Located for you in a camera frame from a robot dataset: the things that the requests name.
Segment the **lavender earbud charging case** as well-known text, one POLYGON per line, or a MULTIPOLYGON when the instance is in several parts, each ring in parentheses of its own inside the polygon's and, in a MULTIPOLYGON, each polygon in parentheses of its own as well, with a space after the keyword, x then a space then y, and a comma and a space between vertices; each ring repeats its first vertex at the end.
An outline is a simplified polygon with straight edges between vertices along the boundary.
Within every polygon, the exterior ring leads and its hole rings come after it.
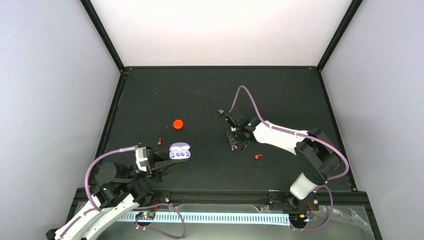
POLYGON ((191 157, 191 146, 186 142, 176 142, 169 147, 170 160, 188 160, 191 157))

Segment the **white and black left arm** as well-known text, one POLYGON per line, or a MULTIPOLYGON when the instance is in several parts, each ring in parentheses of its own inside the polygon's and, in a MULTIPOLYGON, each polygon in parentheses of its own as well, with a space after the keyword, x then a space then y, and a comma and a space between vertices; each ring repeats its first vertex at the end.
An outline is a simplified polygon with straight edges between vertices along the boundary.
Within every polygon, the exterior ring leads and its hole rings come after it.
POLYGON ((84 190, 88 201, 60 228, 46 233, 49 240, 95 240, 111 224, 133 210, 157 210, 167 207, 176 211, 166 199, 161 203, 148 179, 160 182, 163 175, 186 162, 192 155, 187 145, 180 149, 173 144, 169 150, 154 150, 140 145, 120 148, 98 156, 85 174, 84 190), (129 165, 104 162, 105 157, 135 152, 129 165))

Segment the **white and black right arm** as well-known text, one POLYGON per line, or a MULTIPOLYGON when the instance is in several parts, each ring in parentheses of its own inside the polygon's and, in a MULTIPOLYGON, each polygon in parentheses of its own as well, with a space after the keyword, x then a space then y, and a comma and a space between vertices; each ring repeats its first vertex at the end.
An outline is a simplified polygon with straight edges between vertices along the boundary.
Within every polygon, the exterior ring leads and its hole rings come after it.
POLYGON ((249 143, 267 144, 297 157, 301 173, 286 193, 285 204, 293 210, 299 209, 305 198, 323 186, 334 176, 342 163, 336 148, 327 142, 320 130, 294 130, 255 117, 236 117, 228 114, 225 120, 230 125, 226 136, 232 148, 245 149, 249 143))

